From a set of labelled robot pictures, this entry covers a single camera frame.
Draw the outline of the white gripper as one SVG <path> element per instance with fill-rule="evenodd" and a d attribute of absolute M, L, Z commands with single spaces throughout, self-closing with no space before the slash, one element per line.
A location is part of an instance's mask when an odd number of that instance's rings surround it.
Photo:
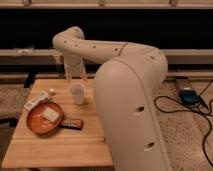
<path fill-rule="evenodd" d="M 74 54 L 65 54 L 64 66 L 68 85 L 72 84 L 72 77 L 81 77 L 82 80 L 87 81 L 84 62 L 81 57 Z"/>

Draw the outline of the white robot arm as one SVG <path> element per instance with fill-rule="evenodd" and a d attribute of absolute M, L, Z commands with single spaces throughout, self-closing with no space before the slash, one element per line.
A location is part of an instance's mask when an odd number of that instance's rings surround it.
<path fill-rule="evenodd" d="M 68 77 L 82 59 L 101 65 L 93 93 L 115 171 L 173 171 L 152 100 L 168 72 L 164 53 L 144 44 L 86 40 L 78 27 L 56 34 L 53 46 Z"/>

